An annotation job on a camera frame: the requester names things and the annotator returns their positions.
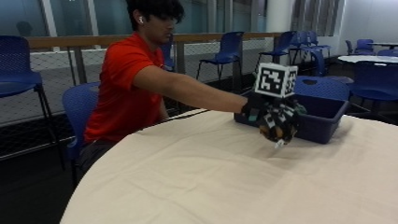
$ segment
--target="black hair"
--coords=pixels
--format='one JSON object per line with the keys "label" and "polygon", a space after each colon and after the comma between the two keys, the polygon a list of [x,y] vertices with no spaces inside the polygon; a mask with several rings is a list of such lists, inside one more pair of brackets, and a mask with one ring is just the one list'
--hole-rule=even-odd
{"label": "black hair", "polygon": [[138,24],[133,17],[133,11],[136,9],[141,12],[148,21],[149,15],[153,15],[161,20],[172,18],[180,23],[185,15],[180,0],[125,0],[125,3],[134,31],[138,29]]}

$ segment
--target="white cube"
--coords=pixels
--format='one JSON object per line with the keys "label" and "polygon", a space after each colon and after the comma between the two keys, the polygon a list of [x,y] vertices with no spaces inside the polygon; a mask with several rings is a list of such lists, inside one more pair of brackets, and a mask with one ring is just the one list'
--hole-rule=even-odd
{"label": "white cube", "polygon": [[277,98],[294,95],[297,66],[261,63],[256,79],[256,92]]}

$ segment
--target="beige tablecloth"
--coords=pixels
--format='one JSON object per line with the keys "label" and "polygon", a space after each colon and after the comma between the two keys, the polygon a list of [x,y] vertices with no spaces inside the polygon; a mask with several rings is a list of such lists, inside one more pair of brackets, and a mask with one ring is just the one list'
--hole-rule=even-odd
{"label": "beige tablecloth", "polygon": [[398,127],[345,116],[326,145],[274,149],[230,113],[125,137],[71,198],[63,223],[397,224]]}

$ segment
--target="man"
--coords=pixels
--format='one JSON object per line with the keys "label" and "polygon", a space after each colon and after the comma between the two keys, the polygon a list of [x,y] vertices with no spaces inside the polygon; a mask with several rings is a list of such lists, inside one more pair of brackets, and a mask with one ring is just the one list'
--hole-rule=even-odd
{"label": "man", "polygon": [[134,34],[112,44],[104,57],[99,103],[85,128],[84,171],[138,129],[168,118],[162,96],[186,105],[240,113],[246,98],[162,69],[160,45],[169,41],[180,0],[127,0]]}

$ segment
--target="wall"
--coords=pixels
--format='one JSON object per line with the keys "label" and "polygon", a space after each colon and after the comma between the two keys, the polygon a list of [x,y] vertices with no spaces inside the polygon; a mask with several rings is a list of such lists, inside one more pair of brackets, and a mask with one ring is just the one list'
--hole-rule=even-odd
{"label": "wall", "polygon": [[339,39],[339,54],[347,53],[345,40],[358,38],[375,42],[398,42],[398,1],[346,0]]}

